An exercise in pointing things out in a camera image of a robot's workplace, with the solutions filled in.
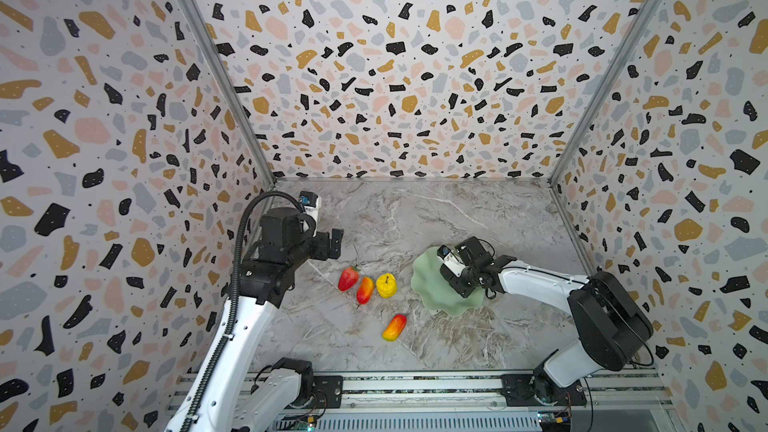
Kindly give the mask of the red yellow fake mango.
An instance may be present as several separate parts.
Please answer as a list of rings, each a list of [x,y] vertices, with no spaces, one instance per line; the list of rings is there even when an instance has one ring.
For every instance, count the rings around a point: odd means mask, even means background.
[[[386,329],[383,331],[381,337],[388,342],[396,341],[407,325],[407,317],[403,314],[396,314]]]

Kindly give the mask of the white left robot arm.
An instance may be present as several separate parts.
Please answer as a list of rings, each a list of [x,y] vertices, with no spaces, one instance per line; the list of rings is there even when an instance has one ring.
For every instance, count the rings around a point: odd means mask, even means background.
[[[260,238],[242,248],[233,262],[224,319],[169,431],[266,431],[290,405],[312,397],[310,362],[281,359],[246,399],[240,397],[259,342],[284,295],[295,286],[296,271],[309,260],[341,255],[343,232],[320,232],[322,200],[304,191],[287,207],[266,211]]]

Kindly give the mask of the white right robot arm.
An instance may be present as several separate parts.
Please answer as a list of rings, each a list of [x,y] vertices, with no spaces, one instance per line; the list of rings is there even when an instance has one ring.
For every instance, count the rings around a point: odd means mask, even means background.
[[[468,298],[484,292],[536,300],[564,313],[575,338],[544,358],[532,372],[504,388],[513,400],[544,406],[561,404],[568,389],[599,371],[620,371],[649,345],[651,322],[616,277],[608,272],[573,275],[530,265],[509,255],[495,256],[485,241],[470,237],[441,245],[439,272],[452,293]]]

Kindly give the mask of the red orange fake mango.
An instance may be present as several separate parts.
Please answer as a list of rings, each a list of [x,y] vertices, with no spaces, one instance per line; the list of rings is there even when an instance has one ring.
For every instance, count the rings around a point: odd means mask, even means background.
[[[373,297],[375,291],[375,282],[371,277],[364,276],[361,279],[356,293],[356,300],[359,305],[367,304]]]

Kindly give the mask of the yellow fake bell pepper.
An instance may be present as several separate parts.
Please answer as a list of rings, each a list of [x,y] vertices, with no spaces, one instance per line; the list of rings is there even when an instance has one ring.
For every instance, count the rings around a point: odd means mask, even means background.
[[[375,285],[379,296],[384,299],[393,297],[398,291],[396,278],[391,273],[380,275],[377,278]]]

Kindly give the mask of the red fake strawberry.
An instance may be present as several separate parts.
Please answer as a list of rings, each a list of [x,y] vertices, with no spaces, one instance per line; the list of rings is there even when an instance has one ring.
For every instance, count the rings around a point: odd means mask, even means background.
[[[339,277],[337,288],[341,292],[350,290],[357,284],[360,278],[359,270],[356,267],[345,268]]]

